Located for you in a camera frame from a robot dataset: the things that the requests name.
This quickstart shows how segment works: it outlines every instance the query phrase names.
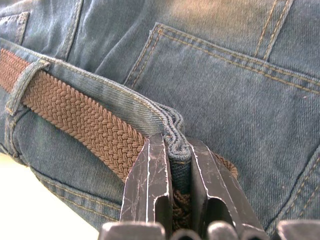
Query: white surface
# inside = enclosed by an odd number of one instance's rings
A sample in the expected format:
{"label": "white surface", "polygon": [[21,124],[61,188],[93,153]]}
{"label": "white surface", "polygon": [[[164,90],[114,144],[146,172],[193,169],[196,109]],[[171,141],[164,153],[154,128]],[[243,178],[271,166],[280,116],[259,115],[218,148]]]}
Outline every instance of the white surface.
{"label": "white surface", "polygon": [[98,231],[0,153],[0,240],[97,240]]}

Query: blue denim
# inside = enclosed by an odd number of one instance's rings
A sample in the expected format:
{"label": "blue denim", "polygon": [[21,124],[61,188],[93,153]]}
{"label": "blue denim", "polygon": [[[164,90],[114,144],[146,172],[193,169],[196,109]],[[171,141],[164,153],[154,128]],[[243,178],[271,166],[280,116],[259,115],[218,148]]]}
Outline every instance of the blue denim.
{"label": "blue denim", "polygon": [[[172,159],[188,165],[184,136],[202,140],[236,165],[272,234],[279,220],[320,218],[319,7],[315,0],[6,0],[0,47],[49,62],[50,74],[143,135],[166,132],[175,138],[166,142]],[[96,228],[119,219],[120,179],[29,109],[8,115],[9,98],[0,88],[2,151]],[[176,162],[173,181],[188,188],[188,171]]]}

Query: clamp jaw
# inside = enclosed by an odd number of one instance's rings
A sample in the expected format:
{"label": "clamp jaw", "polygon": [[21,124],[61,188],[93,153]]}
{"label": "clamp jaw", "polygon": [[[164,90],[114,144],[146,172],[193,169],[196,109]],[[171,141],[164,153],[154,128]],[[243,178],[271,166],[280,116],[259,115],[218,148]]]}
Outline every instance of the clamp jaw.
{"label": "clamp jaw", "polygon": [[[105,223],[98,240],[269,240],[238,181],[201,141],[188,139],[191,229],[172,233],[170,163],[161,134],[149,137],[124,187],[120,222]],[[272,240],[313,240],[320,221],[281,221]]]}

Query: brown braided belt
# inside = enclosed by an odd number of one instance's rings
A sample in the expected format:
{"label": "brown braided belt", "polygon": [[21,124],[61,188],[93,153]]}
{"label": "brown braided belt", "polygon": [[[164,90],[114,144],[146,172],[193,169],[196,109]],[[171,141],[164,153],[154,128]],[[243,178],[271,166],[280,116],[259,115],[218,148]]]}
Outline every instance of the brown braided belt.
{"label": "brown braided belt", "polygon": [[[0,86],[8,93],[30,63],[1,49]],[[114,171],[122,181],[141,151],[145,138],[132,126],[113,115],[98,102],[70,85],[38,71],[27,86],[22,104],[70,134]],[[216,155],[222,164],[237,177],[236,167]],[[174,191],[173,228],[187,228],[191,217],[189,194]]]}

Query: jeans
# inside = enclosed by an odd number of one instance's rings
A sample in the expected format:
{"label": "jeans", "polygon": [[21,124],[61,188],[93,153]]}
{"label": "jeans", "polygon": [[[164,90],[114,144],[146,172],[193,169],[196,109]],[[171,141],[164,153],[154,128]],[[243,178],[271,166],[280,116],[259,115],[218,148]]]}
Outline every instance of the jeans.
{"label": "jeans", "polygon": [[[185,136],[202,140],[272,234],[320,218],[319,14],[315,0],[5,0],[0,47],[48,62],[144,136],[167,134],[182,192]],[[123,182],[30,109],[5,111],[17,98],[0,87],[1,151],[94,227],[118,220]]]}

